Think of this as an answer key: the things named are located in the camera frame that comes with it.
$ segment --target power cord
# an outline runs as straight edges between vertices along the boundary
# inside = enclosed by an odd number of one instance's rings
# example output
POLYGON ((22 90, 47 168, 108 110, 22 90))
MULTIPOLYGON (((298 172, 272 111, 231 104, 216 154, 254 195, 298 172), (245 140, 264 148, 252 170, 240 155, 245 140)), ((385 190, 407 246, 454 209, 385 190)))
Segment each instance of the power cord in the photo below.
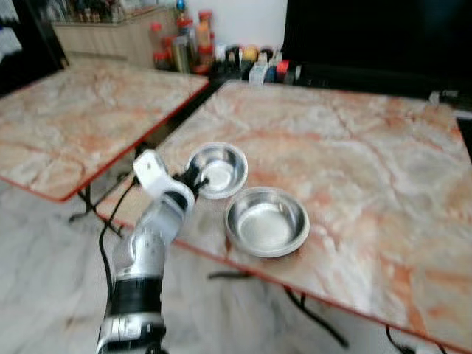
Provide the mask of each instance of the power cord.
POLYGON ((344 349, 349 348, 349 342, 342 334, 340 334, 336 329, 334 329, 331 324, 329 324, 326 320, 322 319, 316 313, 308 310, 305 306, 306 296, 303 294, 302 298, 298 300, 295 297, 295 294, 292 290, 286 288, 285 292, 287 293, 288 298, 292 301, 292 303, 298 307, 307 317, 314 320, 321 328, 326 330, 344 349))
POLYGON ((172 176, 172 178, 189 187, 192 190, 193 195, 197 198, 199 190, 209 183, 208 178, 205 178, 200 182, 195 182, 199 173, 200 169, 198 167, 190 165, 189 168, 182 174, 176 173, 172 176))
MULTIPOLYGON (((399 353, 401 354, 415 354, 416 353, 416 350, 414 350, 413 348, 408 347, 406 345, 400 345, 392 339, 392 335, 390 334, 390 326, 385 326, 385 332, 386 332, 386 337, 388 338, 389 342, 392 343, 392 345, 398 350, 399 353)), ((437 347, 440 349, 442 354, 447 354, 447 352, 445 351, 442 345, 437 344, 437 347)))
POLYGON ((110 215, 110 218, 107 221, 105 221, 105 225, 103 226, 100 236, 98 237, 98 246, 100 248, 100 254, 102 255, 102 260, 103 260, 103 266, 105 268, 107 301, 110 301, 111 295, 113 293, 113 282, 111 281, 110 263, 108 262, 108 258, 106 257, 105 247, 103 246, 103 238, 105 237, 106 230, 111 226, 111 222, 113 221, 113 218, 115 214, 117 213, 119 206, 125 200, 125 196, 129 193, 131 188, 133 188, 138 183, 139 183, 138 179, 135 176, 133 178, 133 183, 131 183, 129 187, 124 191, 124 193, 121 195, 121 197, 119 197, 117 205, 114 207, 113 212, 110 215))

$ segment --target table leg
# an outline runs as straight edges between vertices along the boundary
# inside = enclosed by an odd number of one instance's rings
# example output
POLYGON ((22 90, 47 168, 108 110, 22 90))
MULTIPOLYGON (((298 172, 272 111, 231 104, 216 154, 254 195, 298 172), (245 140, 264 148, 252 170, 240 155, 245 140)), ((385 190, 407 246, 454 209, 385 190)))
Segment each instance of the table leg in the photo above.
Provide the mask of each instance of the table leg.
MULTIPOLYGON (((128 171, 125 173, 125 177, 127 177, 129 174, 131 173, 131 171, 128 171)), ((97 206, 98 204, 100 204, 106 197, 108 197, 120 184, 121 184, 122 181, 117 181, 109 190, 107 190, 105 193, 103 193, 102 196, 100 196, 100 198, 98 198, 98 200, 95 202, 95 203, 92 203, 91 201, 91 185, 88 185, 84 191, 80 191, 78 193, 80 199, 83 200, 83 202, 85 203, 86 205, 86 210, 85 212, 80 212, 80 213, 77 213, 77 214, 73 214, 70 218, 69 218, 69 223, 73 223, 74 221, 76 221, 77 219, 80 219, 84 216, 86 216, 87 214, 89 214, 90 212, 94 212, 94 214, 96 216, 98 216, 100 219, 101 217, 97 214, 97 206)), ((114 227, 113 225, 110 225, 109 226, 110 230, 113 231, 115 234, 117 234, 118 236, 122 237, 121 235, 121 229, 117 229, 116 227, 114 227)))
POLYGON ((74 221, 76 221, 77 219, 80 219, 86 215, 88 215, 92 210, 95 212, 94 210, 94 205, 93 203, 91 202, 91 185, 89 184, 85 189, 84 191, 79 191, 79 193, 77 194, 80 199, 83 200, 83 202, 85 203, 86 205, 86 211, 85 212, 79 212, 77 214, 73 214, 70 218, 69 218, 69 222, 70 223, 73 223, 74 221))
MULTIPOLYGON (((215 280, 215 279, 230 279, 230 280, 241 280, 241 279, 248 279, 253 277, 250 273, 246 273, 243 271, 216 271, 214 273, 210 273, 206 276, 208 280, 215 280)), ((302 293, 300 295, 300 300, 295 297, 293 291, 289 288, 285 288, 285 292, 288 295, 288 298, 292 301, 292 303, 301 310, 308 318, 315 321, 319 326, 325 329, 343 348, 347 349, 349 347, 349 342, 343 335, 341 335, 337 330, 334 329, 331 324, 327 321, 322 319, 316 313, 308 310, 305 306, 307 295, 302 293)))

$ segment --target metal bowl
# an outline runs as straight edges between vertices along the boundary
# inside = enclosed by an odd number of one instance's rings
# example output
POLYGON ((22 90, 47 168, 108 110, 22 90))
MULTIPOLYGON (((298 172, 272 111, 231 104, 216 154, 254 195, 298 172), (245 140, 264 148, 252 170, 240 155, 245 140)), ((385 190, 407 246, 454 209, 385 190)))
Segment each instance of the metal bowl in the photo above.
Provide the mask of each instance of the metal bowl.
POLYGON ((242 151, 225 142, 211 142, 200 147, 189 159, 187 169, 197 167, 197 181, 208 178, 199 193, 206 199, 233 196, 246 183, 248 162, 242 151))
POLYGON ((291 195, 269 187, 250 188, 236 195, 226 209, 229 239, 258 257, 281 257, 306 240, 310 221, 291 195))

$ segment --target tile floor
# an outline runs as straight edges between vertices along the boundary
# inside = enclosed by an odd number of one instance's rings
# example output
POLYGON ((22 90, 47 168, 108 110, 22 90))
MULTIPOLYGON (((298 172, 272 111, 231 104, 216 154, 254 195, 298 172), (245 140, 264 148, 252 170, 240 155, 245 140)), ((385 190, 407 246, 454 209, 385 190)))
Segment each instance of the tile floor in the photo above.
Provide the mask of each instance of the tile floor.
MULTIPOLYGON (((112 184, 130 162, 117 163, 93 191, 112 184)), ((54 204, 0 182, 0 353, 94 352, 105 307, 97 247, 101 223, 89 215, 68 224, 68 217, 82 208, 78 198, 54 204)), ((117 237, 107 237, 110 251, 117 237)), ((171 354, 396 353, 380 325, 309 301, 350 340, 351 348, 343 350, 280 287, 257 279, 206 279, 207 273, 223 269, 172 247, 163 290, 171 354)), ((433 350, 427 353, 438 353, 429 347, 433 350)))

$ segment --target marble table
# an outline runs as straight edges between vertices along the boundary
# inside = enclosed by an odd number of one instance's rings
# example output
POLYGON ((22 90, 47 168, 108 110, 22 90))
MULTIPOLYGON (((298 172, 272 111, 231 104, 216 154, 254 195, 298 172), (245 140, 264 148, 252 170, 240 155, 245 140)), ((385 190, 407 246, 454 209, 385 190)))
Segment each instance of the marble table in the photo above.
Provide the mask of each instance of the marble table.
MULTIPOLYGON (((293 254, 248 256, 225 237, 227 201, 200 198, 176 243, 359 316, 472 353, 472 168, 451 110, 420 100, 231 82, 158 148, 181 172, 205 142, 238 146, 248 187, 306 207, 293 254)), ((99 206, 108 218, 127 180, 99 206)), ((150 199, 131 190, 115 221, 150 199)))
POLYGON ((119 64, 54 74, 0 100, 0 178, 65 201, 207 83, 119 64))

